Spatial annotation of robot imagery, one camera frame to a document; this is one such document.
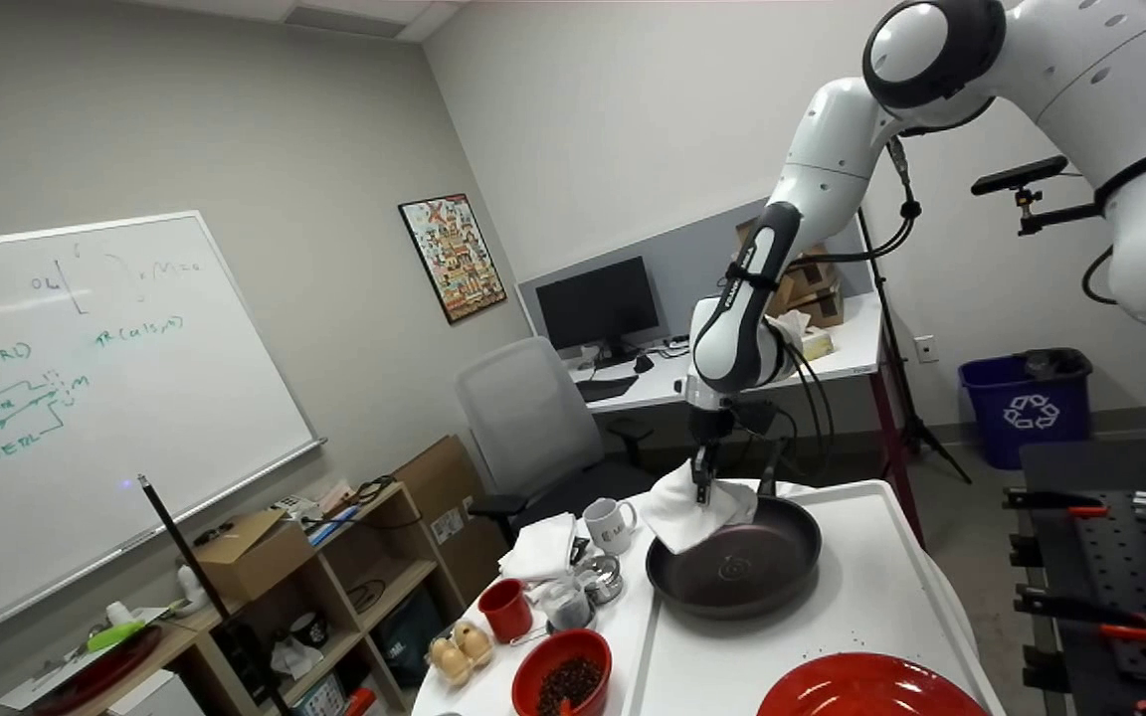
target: computer monitor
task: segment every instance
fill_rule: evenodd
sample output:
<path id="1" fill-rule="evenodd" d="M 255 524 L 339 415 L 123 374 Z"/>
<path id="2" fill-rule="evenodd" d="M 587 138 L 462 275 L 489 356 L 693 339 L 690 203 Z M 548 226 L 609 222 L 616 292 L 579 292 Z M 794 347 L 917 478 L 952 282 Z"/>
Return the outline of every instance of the computer monitor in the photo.
<path id="1" fill-rule="evenodd" d="M 607 347 L 600 361 L 629 361 L 629 335 L 659 327 L 653 282 L 640 259 L 539 287 L 546 339 L 556 349 Z"/>

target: trash bin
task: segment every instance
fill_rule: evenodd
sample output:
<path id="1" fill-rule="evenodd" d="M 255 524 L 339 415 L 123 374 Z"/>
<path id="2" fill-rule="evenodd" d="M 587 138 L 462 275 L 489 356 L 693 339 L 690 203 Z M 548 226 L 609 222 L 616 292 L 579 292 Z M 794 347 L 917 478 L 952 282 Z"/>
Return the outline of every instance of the trash bin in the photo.
<path id="1" fill-rule="evenodd" d="M 1019 470 L 1033 443 L 1092 438 L 1092 361 L 1080 349 L 1027 349 L 960 366 L 978 450 L 997 470 Z"/>

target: picture frame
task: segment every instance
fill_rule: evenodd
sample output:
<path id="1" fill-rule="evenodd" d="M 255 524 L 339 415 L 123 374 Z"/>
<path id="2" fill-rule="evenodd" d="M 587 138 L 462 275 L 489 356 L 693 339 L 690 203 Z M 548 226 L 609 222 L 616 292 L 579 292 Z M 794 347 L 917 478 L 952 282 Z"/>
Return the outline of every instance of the picture frame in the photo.
<path id="1" fill-rule="evenodd" d="M 452 327 L 506 304 L 468 197 L 411 201 L 399 211 Z"/>

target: office chair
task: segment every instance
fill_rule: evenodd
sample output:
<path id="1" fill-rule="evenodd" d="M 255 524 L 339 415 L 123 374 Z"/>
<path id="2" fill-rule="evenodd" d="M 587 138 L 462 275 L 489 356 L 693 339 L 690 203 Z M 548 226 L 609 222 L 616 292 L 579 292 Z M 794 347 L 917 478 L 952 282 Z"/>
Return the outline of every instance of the office chair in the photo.
<path id="1" fill-rule="evenodd" d="M 583 515 L 594 499 L 644 494 L 659 478 L 607 454 L 568 366 L 546 339 L 509 344 L 457 374 L 457 404 L 486 463 L 478 519 L 506 540 L 523 524 Z"/>

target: black frying pan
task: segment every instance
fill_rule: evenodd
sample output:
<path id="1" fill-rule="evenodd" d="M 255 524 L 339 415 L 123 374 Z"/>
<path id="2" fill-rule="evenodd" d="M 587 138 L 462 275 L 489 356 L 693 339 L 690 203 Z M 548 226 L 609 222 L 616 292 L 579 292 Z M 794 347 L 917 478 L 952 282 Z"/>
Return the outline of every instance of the black frying pan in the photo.
<path id="1" fill-rule="evenodd" d="M 690 555 L 651 547 L 661 600 L 701 621 L 747 621 L 800 605 L 815 584 L 819 528 L 794 502 L 761 502 L 745 524 L 725 524 Z"/>

